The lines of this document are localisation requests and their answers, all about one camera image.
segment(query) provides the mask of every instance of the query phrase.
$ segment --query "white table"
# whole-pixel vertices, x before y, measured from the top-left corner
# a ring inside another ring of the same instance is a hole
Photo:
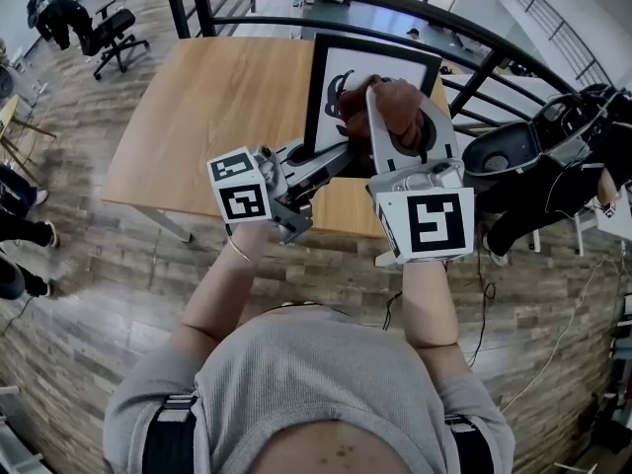
[[[596,198],[591,200],[586,207],[591,211],[585,214],[575,215],[575,226],[577,228],[577,242],[580,256],[584,255],[584,239],[582,232],[589,228],[596,227],[597,230],[615,235],[621,239],[632,241],[632,213],[628,202],[628,193],[625,187],[619,191],[620,199],[616,201],[616,210],[612,217],[607,217],[598,208]]]

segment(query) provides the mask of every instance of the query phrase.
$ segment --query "gray sweater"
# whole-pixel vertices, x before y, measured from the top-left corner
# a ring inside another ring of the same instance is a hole
[[[445,414],[476,417],[495,472],[512,471],[514,436],[473,374],[435,389],[403,340],[321,306],[248,322],[202,366],[171,347],[144,357],[106,412],[104,452],[116,474],[141,473],[147,428],[164,397],[193,392],[196,474],[246,473],[275,433],[323,420],[381,437],[413,473],[457,473]]]

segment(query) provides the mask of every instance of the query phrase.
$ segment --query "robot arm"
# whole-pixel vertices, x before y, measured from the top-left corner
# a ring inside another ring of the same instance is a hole
[[[370,88],[366,98],[377,172],[367,190],[395,261],[446,259],[470,253],[474,194],[463,188],[460,160],[446,152],[442,156],[429,153],[423,163],[417,153],[401,149],[386,129]],[[435,129],[434,148],[449,148],[445,142],[455,145],[451,120],[426,97],[421,109]],[[312,226],[312,197],[354,156],[343,142],[306,161],[293,161],[301,145],[302,139],[296,139],[277,151],[261,146],[251,153],[242,148],[208,162],[226,223],[271,219],[279,226],[284,243]]]

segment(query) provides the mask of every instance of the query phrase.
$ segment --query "wooden table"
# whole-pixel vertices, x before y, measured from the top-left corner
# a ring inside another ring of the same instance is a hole
[[[31,151],[33,151],[33,147],[35,146],[35,141],[33,140],[31,145],[29,146],[30,147],[29,151],[23,151],[23,150],[18,149],[18,147],[13,142],[11,142],[11,140],[5,137],[4,133],[9,127],[9,124],[13,122],[15,124],[18,124],[22,128],[29,128],[36,132],[43,133],[44,135],[49,135],[52,138],[55,138],[56,135],[46,130],[41,129],[38,126],[34,126],[30,123],[27,123],[26,121],[19,119],[16,116],[16,109],[18,108],[19,100],[20,100],[19,95],[14,95],[4,105],[4,107],[2,108],[2,111],[0,111],[0,145],[2,145],[2,147],[5,148],[7,153],[9,153],[9,156],[11,156],[13,161],[15,161],[16,164],[20,166],[20,168],[22,168],[24,173],[27,176],[29,176],[29,178],[31,178],[31,180],[34,181],[36,184],[39,184],[40,182],[37,180],[37,178],[29,171],[29,169],[27,169],[24,162],[21,162],[20,159],[18,158],[18,154],[22,154],[27,160],[29,160]]]
[[[189,241],[159,210],[220,216],[207,160],[240,146],[278,149],[303,135],[313,51],[311,40],[179,40],[131,117],[103,200],[132,205]],[[449,114],[440,79],[432,99]],[[383,237],[366,183],[336,178],[321,189],[314,228]]]

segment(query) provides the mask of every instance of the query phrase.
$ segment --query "wooden floor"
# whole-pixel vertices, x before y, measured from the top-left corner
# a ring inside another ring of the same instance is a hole
[[[105,1],[83,3],[94,10]],[[3,244],[25,267],[57,279],[60,295],[34,299],[0,339],[0,379],[22,388],[19,399],[2,403],[48,463],[67,474],[105,472],[101,436],[110,395],[177,324],[225,239],[222,223],[179,215],[196,235],[183,244],[131,209],[100,201],[125,125],[176,41],[165,0],[126,5],[137,17],[136,36],[149,40],[151,50],[140,48],[125,74],[108,66],[96,82],[94,59],[86,63],[75,46],[60,51],[43,43],[32,57],[50,81],[35,122],[59,134],[56,141],[41,141],[34,154],[51,195],[33,218],[56,223],[61,248]],[[589,232],[586,245],[586,256],[577,257],[571,223],[563,222],[542,231],[540,255],[522,240],[504,270],[482,257],[485,281],[495,282],[498,291],[474,369],[500,406],[548,359],[593,267],[604,256],[620,261],[619,244],[602,234]],[[399,270],[373,266],[385,248],[383,241],[318,233],[294,247],[270,244],[246,318],[288,299],[312,299],[344,304],[362,323],[381,327],[385,302],[401,286]],[[476,254],[450,263],[448,274],[462,346],[472,353],[482,323]],[[606,383],[609,330],[624,287],[611,263],[596,271],[553,363],[508,410],[517,439],[515,472],[553,472],[553,461],[566,460],[584,444],[571,436],[578,413]],[[0,327],[24,303],[1,303]],[[390,330],[401,335],[400,304],[394,308]]]

